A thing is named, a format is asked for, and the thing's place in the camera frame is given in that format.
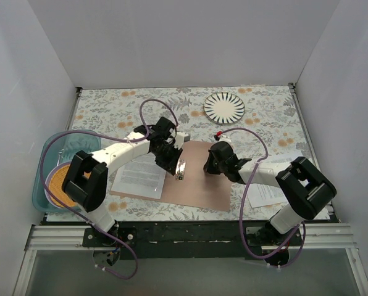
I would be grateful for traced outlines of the pink file folder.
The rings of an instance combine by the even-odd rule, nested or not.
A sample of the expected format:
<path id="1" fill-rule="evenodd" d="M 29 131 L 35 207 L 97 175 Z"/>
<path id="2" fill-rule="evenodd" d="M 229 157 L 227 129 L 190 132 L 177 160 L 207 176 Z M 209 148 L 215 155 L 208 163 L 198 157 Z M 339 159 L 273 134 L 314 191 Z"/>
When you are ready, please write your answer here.
<path id="1" fill-rule="evenodd" d="M 211 145 L 209 142 L 201 141 L 184 143 L 180 157 L 186 161 L 184 180 L 176 180 L 166 172 L 160 200 L 134 196 L 129 198 L 227 212 L 230 208 L 231 182 L 224 175 L 210 175 L 203 171 Z"/>

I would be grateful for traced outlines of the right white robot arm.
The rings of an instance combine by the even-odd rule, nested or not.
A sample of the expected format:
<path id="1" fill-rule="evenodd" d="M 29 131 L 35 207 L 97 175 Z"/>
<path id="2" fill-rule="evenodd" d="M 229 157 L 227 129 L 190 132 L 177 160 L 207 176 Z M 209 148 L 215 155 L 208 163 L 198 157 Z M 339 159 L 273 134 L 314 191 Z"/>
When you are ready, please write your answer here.
<path id="1" fill-rule="evenodd" d="M 337 194 L 335 186 L 306 157 L 296 157 L 290 163 L 257 162 L 238 158 L 225 141 L 211 146 L 204 171 L 210 175 L 223 174 L 233 183 L 282 190 L 288 204 L 263 229 L 273 245 L 282 244 L 288 232 L 302 221 L 313 220 Z"/>

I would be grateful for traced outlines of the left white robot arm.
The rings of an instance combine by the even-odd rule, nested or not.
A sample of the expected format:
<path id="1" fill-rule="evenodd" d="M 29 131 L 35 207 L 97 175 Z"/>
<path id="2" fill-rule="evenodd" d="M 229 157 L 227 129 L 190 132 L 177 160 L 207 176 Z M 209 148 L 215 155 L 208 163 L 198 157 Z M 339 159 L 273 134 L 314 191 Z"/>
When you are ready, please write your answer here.
<path id="1" fill-rule="evenodd" d="M 62 190 L 84 212 L 85 220 L 98 229 L 97 240 L 106 247 L 117 242 L 115 219 L 104 204 L 111 173 L 132 160 L 153 154 L 158 167 L 171 175 L 177 172 L 182 145 L 190 135 L 178 132 L 169 119 L 161 117 L 155 125 L 136 127 L 122 141 L 101 150 L 77 152 L 62 183 Z"/>

